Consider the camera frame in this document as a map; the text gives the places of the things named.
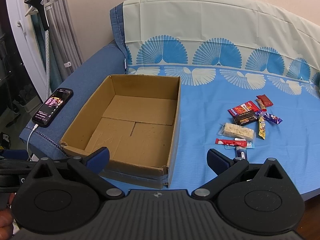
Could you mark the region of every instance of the white cable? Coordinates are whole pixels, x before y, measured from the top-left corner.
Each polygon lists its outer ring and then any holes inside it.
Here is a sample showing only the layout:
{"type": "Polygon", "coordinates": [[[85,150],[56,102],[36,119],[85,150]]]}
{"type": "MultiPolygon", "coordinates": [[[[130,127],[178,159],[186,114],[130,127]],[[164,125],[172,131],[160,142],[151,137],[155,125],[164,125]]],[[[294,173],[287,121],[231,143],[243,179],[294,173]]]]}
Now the white cable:
{"type": "Polygon", "coordinates": [[[44,32],[45,36],[45,72],[47,75],[45,97],[50,96],[50,42],[49,42],[49,30],[44,32]]]}
{"type": "Polygon", "coordinates": [[[38,128],[38,124],[35,124],[35,126],[33,127],[33,129],[31,130],[30,134],[29,134],[29,137],[28,137],[28,140],[27,140],[27,152],[28,152],[28,155],[29,155],[29,158],[27,161],[31,160],[31,155],[29,153],[29,140],[30,140],[30,137],[31,137],[31,134],[38,128]]]}

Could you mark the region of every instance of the candy bar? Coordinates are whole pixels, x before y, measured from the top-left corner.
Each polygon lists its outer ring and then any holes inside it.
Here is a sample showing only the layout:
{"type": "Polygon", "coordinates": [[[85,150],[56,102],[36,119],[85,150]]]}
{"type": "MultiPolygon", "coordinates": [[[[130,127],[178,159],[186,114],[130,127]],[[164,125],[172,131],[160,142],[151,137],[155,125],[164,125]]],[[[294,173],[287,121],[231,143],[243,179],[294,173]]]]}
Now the candy bar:
{"type": "Polygon", "coordinates": [[[282,122],[282,120],[279,117],[276,117],[273,114],[268,114],[267,112],[264,112],[262,110],[256,112],[255,115],[256,117],[263,116],[265,120],[276,123],[276,124],[280,124],[282,122]]]}
{"type": "Polygon", "coordinates": [[[239,114],[243,114],[245,112],[249,112],[251,110],[253,110],[254,112],[257,112],[259,111],[259,108],[252,101],[248,101],[242,105],[231,108],[228,111],[232,116],[236,116],[239,114]]]}
{"type": "MultiPolygon", "coordinates": [[[[245,139],[241,139],[241,138],[235,138],[235,141],[245,141],[245,139]]],[[[225,149],[235,149],[235,146],[231,146],[231,145],[225,145],[224,146],[225,149]]],[[[254,143],[253,142],[247,142],[247,149],[254,149],[254,143]]]]}
{"type": "Polygon", "coordinates": [[[266,121],[263,116],[259,117],[259,135],[265,139],[266,138],[266,121]]]}
{"type": "Polygon", "coordinates": [[[262,101],[265,107],[273,106],[273,103],[267,98],[266,95],[257,96],[258,99],[262,101]]]}
{"type": "Polygon", "coordinates": [[[260,106],[262,111],[267,111],[266,106],[263,104],[263,102],[261,101],[261,99],[256,99],[258,105],[260,106]]]}
{"type": "Polygon", "coordinates": [[[216,139],[216,144],[224,144],[224,145],[233,145],[233,146],[241,146],[246,147],[247,141],[233,141],[233,140],[224,140],[224,139],[216,139]]]}
{"type": "Polygon", "coordinates": [[[227,137],[242,138],[251,142],[255,138],[254,130],[232,123],[225,123],[218,134],[227,137]]]}
{"type": "Polygon", "coordinates": [[[254,111],[250,110],[249,112],[233,116],[233,120],[237,125],[243,126],[245,124],[255,122],[257,120],[257,117],[254,115],[254,111]]]}

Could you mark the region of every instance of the smartphone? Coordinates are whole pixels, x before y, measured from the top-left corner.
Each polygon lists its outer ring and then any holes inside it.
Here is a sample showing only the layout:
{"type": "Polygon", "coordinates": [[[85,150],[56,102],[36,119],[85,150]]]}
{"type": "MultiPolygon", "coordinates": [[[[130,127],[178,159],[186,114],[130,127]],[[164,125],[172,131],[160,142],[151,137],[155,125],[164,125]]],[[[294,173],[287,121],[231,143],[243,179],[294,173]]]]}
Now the smartphone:
{"type": "Polygon", "coordinates": [[[48,127],[61,108],[72,97],[73,91],[69,88],[57,88],[32,117],[32,121],[41,127],[48,127]]]}

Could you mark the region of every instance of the sofa armrest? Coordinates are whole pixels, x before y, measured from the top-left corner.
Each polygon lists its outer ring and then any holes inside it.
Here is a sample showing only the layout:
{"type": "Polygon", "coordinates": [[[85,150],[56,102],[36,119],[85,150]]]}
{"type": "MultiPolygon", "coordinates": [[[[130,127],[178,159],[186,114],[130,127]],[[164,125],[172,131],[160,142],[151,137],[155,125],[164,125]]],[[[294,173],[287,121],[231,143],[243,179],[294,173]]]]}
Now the sofa armrest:
{"type": "MultiPolygon", "coordinates": [[[[95,53],[76,69],[60,87],[73,90],[73,96],[47,128],[38,127],[29,141],[29,148],[38,157],[61,159],[67,155],[60,149],[59,141],[102,81],[112,74],[124,74],[124,54],[114,44],[95,53]]],[[[20,134],[26,142],[34,124],[30,120],[20,134]]]]}

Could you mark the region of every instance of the open cardboard box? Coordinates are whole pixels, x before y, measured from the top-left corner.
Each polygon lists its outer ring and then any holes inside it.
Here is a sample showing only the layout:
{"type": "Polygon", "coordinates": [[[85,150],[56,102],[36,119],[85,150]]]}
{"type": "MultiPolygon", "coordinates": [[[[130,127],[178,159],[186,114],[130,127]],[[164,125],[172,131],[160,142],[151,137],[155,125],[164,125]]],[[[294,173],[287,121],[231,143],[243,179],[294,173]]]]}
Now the open cardboard box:
{"type": "Polygon", "coordinates": [[[170,185],[180,130],[180,78],[108,76],[61,138],[72,156],[107,147],[101,176],[161,189],[170,185]]]}

